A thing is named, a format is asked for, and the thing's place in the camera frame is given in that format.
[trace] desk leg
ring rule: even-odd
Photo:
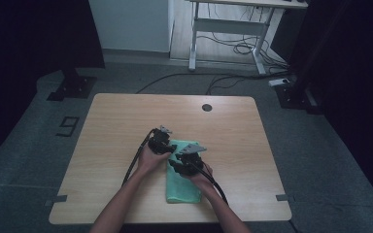
[[[190,45],[189,52],[189,70],[195,70],[196,63],[196,21],[198,21],[198,12],[199,12],[199,3],[196,3],[195,7],[195,16],[193,18],[193,27],[192,27],[192,44]]]
[[[258,69],[258,73],[260,75],[265,75],[266,74],[265,69],[264,69],[263,64],[262,64],[263,59],[260,55],[260,51],[262,49],[262,44],[265,40],[266,33],[268,32],[268,28],[269,28],[269,24],[271,22],[272,15],[274,15],[274,10],[275,10],[274,8],[270,9],[269,14],[268,14],[268,18],[267,18],[267,20],[265,20],[263,28],[262,28],[262,33],[260,35],[261,37],[259,38],[258,42],[256,43],[255,50],[253,50],[253,57],[254,57],[254,60],[255,60],[256,68]]]

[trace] human arm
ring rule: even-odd
[[[146,144],[139,156],[137,169],[104,208],[89,232],[119,232],[142,180],[170,154],[156,155]]]
[[[204,167],[204,171],[212,176],[213,170],[207,164]],[[229,206],[222,200],[217,191],[214,189],[214,186],[208,181],[207,178],[205,178],[202,174],[197,174],[195,176],[186,178],[190,179],[211,203],[223,232],[251,232],[248,226],[238,216],[236,216]]]

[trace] round hole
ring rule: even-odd
[[[205,112],[211,112],[211,110],[212,110],[212,106],[209,105],[209,104],[204,104],[204,105],[202,106],[202,110],[205,111]]]

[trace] teal towel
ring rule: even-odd
[[[175,154],[188,144],[199,145],[192,141],[171,140],[170,145],[177,145],[177,149],[169,158],[181,163]],[[168,203],[199,203],[201,201],[201,191],[190,180],[176,173],[169,162],[166,169],[166,201]]]

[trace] tabletop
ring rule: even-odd
[[[291,218],[288,202],[276,198],[285,192],[253,98],[97,94],[58,192],[67,200],[54,203],[50,222],[93,223],[119,190],[145,136],[160,125],[173,131],[173,140],[207,148],[202,159],[239,218]],[[165,182],[162,164],[144,180],[126,223],[217,221],[204,197],[199,204],[167,203]]]
[[[215,4],[230,4],[230,5],[245,5],[271,8],[285,8],[285,9],[306,9],[308,4],[298,2],[297,0],[187,0],[198,3],[215,3]]]

